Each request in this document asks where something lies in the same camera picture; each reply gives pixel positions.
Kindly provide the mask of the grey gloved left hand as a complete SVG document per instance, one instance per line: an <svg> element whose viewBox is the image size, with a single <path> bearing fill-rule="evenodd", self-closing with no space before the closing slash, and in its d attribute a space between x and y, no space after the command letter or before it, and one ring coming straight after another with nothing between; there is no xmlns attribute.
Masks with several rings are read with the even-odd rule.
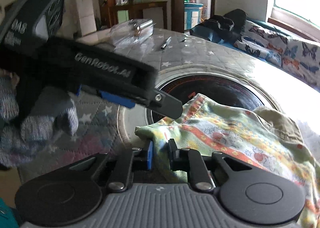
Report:
<svg viewBox="0 0 320 228"><path fill-rule="evenodd" d="M54 87L44 88L23 116L26 106L18 102L19 81L17 74L1 70L1 169L31 162L62 132L73 136L78 130L73 99Z"/></svg>

